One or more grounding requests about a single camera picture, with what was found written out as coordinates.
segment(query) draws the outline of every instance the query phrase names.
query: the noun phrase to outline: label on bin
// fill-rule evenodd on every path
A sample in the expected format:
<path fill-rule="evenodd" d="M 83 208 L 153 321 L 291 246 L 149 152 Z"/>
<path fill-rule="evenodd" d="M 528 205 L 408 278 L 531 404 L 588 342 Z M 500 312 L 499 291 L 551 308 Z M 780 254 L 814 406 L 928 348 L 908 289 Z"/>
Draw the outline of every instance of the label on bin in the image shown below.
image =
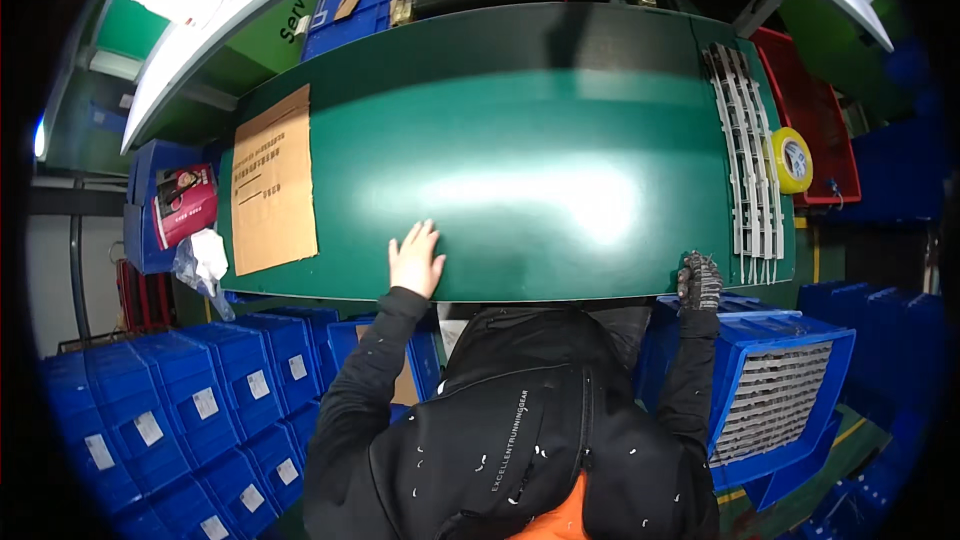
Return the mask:
<path fill-rule="evenodd" d="M 253 400 L 255 401 L 270 394 L 270 387 L 267 386 L 267 378 L 263 377 L 263 369 L 254 371 L 246 376 L 246 383 L 249 384 L 249 392 L 253 395 Z"/>
<path fill-rule="evenodd" d="M 89 435 L 83 438 L 83 442 L 86 443 L 86 450 L 90 451 L 90 457 L 93 458 L 97 469 L 103 471 L 116 465 L 110 450 L 107 449 L 107 443 L 104 442 L 104 437 L 101 434 L 95 433 Z"/>
<path fill-rule="evenodd" d="M 133 420 L 133 425 L 140 433 L 140 437 L 147 443 L 147 446 L 153 446 L 155 442 L 163 438 L 163 430 L 157 424 L 154 412 L 148 410 Z"/>
<path fill-rule="evenodd" d="M 206 537 L 210 540 L 224 540 L 224 538 L 231 535 L 216 515 L 199 522 L 199 528 L 203 530 L 203 533 L 206 534 Z"/>
<path fill-rule="evenodd" d="M 263 505 L 263 495 L 257 489 L 257 486 L 250 484 L 246 490 L 240 493 L 240 502 L 246 507 L 246 510 L 253 513 L 258 507 Z"/>
<path fill-rule="evenodd" d="M 276 466 L 276 474 L 280 476 L 283 486 L 290 486 L 290 483 L 300 475 L 297 473 L 297 468 L 294 467 L 293 460 L 289 458 Z"/>
<path fill-rule="evenodd" d="M 294 382 L 300 378 L 306 378 L 306 366 L 304 365 L 304 355 L 297 354 L 287 359 L 290 364 L 290 374 L 294 377 Z"/>
<path fill-rule="evenodd" d="M 197 406 L 197 413 L 199 414 L 200 420 L 207 419 L 210 415 L 220 411 L 220 407 L 217 406 L 217 399 L 213 396 L 212 387 L 206 390 L 200 390 L 194 394 L 193 404 Z"/>

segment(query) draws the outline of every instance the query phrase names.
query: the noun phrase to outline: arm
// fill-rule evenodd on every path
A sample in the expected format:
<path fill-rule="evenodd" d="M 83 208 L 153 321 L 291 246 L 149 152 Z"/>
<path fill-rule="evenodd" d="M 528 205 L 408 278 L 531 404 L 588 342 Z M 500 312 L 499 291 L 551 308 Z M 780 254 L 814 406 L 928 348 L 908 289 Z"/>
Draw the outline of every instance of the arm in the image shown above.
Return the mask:
<path fill-rule="evenodd" d="M 304 473 L 308 509 L 343 503 L 354 473 L 370 467 L 367 449 L 390 425 L 390 401 L 407 341 L 426 313 L 427 299 L 444 268 L 445 256 L 433 257 L 438 232 L 432 226 L 430 220 L 417 222 L 399 248 L 395 239 L 390 240 L 390 291 L 380 297 L 376 319 L 320 403 Z M 307 508 L 305 517 L 310 515 Z"/>
<path fill-rule="evenodd" d="M 714 498 L 714 479 L 708 465 L 711 394 L 714 387 L 714 340 L 720 331 L 717 306 L 723 280 L 709 257 L 694 251 L 683 262 L 677 282 L 679 348 L 663 388 L 656 421 L 666 428 L 686 452 L 694 494 L 688 514 L 688 537 L 719 535 L 720 513 Z"/>

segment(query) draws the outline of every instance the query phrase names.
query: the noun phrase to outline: light fixture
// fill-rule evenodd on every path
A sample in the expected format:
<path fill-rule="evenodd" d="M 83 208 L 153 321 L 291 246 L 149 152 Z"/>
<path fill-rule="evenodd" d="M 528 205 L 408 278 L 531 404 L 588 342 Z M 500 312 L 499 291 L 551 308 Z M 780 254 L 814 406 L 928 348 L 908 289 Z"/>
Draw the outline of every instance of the light fixture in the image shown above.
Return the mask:
<path fill-rule="evenodd" d="M 46 152 L 47 137 L 43 133 L 43 115 L 41 115 L 40 121 L 36 124 L 36 131 L 33 133 L 33 155 L 42 161 Z"/>

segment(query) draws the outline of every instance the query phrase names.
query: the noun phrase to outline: green workbench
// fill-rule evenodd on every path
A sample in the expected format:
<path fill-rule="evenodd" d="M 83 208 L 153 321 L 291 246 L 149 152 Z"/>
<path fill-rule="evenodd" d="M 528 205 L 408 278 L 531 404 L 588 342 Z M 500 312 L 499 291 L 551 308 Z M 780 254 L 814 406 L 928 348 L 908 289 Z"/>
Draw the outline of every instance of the green workbench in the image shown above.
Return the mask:
<path fill-rule="evenodd" d="M 351 42 L 241 99 L 237 123 L 310 84 L 318 255 L 222 279 L 226 290 L 374 299 L 387 242 L 425 218 L 448 255 L 445 301 L 670 293 L 683 252 L 740 280 L 727 147 L 701 51 L 756 50 L 722 22 L 625 4 L 480 9 Z M 231 166 L 218 230 L 233 263 Z M 782 198 L 794 271 L 793 205 Z"/>

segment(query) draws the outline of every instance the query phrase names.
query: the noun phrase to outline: black jacket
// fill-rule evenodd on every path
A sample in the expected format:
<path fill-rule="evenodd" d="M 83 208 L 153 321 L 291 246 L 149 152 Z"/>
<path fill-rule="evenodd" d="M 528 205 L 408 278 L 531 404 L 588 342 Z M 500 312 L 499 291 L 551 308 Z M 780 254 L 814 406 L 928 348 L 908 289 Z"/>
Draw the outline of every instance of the black jacket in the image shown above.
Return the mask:
<path fill-rule="evenodd" d="M 442 392 L 391 426 L 404 346 L 426 309 L 403 288 L 381 297 L 323 397 L 303 490 L 314 540 L 500 540 L 556 509 L 581 469 L 592 540 L 718 534 L 705 447 L 715 314 L 682 316 L 655 418 L 634 403 L 606 331 L 561 307 L 474 318 Z"/>

